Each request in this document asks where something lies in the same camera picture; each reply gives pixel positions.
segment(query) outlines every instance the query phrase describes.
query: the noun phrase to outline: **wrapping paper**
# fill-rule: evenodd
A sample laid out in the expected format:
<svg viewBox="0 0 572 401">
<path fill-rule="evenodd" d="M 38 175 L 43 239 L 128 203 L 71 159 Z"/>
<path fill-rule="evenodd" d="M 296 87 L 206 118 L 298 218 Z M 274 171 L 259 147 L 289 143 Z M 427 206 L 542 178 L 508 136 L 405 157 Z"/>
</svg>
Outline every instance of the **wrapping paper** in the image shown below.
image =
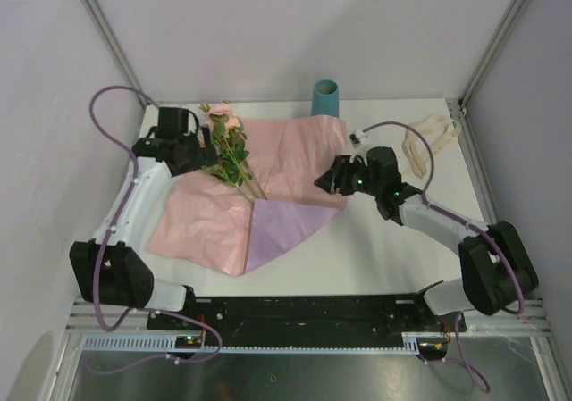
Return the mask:
<svg viewBox="0 0 572 401">
<path fill-rule="evenodd" d="M 252 206 L 216 178 L 188 173 L 169 196 L 149 251 L 241 275 L 288 252 L 345 208 L 346 197 L 314 186 L 346 151 L 344 121 L 317 115 L 242 122 L 248 160 L 268 200 Z"/>
</svg>

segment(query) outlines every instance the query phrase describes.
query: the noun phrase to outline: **teal vase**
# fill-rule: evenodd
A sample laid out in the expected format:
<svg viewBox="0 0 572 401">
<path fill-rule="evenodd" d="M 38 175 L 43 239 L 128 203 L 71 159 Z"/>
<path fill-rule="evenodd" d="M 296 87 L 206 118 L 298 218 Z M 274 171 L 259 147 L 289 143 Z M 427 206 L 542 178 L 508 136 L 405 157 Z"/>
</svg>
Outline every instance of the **teal vase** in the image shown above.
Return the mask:
<svg viewBox="0 0 572 401">
<path fill-rule="evenodd" d="M 340 90 L 331 79 L 322 79 L 314 85 L 311 115 L 340 117 Z"/>
</svg>

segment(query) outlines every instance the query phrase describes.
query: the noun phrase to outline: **bouquet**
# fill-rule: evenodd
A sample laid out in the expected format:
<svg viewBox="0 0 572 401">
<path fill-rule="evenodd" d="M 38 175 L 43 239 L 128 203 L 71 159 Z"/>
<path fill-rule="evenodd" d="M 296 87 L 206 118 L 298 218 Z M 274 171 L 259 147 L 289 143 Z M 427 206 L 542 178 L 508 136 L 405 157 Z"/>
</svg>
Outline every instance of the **bouquet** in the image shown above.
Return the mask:
<svg viewBox="0 0 572 401">
<path fill-rule="evenodd" d="M 226 101 L 212 108 L 209 104 L 202 104 L 200 109 L 207 118 L 219 162 L 204 172 L 236 188 L 252 205 L 257 198 L 267 200 L 268 197 L 248 163 L 248 138 L 238 114 Z"/>
</svg>

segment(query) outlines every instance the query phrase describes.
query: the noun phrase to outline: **white wall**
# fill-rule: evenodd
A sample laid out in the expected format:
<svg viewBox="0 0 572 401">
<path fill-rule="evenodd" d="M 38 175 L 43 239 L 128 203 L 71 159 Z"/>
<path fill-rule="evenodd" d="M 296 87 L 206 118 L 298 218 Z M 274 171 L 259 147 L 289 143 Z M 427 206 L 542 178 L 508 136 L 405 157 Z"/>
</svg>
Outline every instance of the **white wall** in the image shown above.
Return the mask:
<svg viewBox="0 0 572 401">
<path fill-rule="evenodd" d="M 532 0 L 468 110 L 572 372 L 572 0 Z"/>
<path fill-rule="evenodd" d="M 510 0 L 99 0 L 162 100 L 460 96 Z"/>
<path fill-rule="evenodd" d="M 121 82 L 80 0 L 0 0 L 0 399 L 35 399 L 76 295 L 67 253 L 102 221 L 126 157 L 91 126 L 88 100 Z M 97 107 L 132 140 L 141 108 L 125 92 Z"/>
</svg>

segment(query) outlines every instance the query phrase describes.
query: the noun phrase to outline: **purple cloth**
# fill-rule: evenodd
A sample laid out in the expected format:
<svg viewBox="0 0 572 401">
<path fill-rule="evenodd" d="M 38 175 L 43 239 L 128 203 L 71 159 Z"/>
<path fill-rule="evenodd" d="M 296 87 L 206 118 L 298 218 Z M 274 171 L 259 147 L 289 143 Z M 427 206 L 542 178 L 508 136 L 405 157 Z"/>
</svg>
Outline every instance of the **purple cloth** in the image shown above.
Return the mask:
<svg viewBox="0 0 572 401">
<path fill-rule="evenodd" d="M 284 255 L 339 212 L 338 208 L 257 200 L 252 214 L 246 272 Z"/>
</svg>

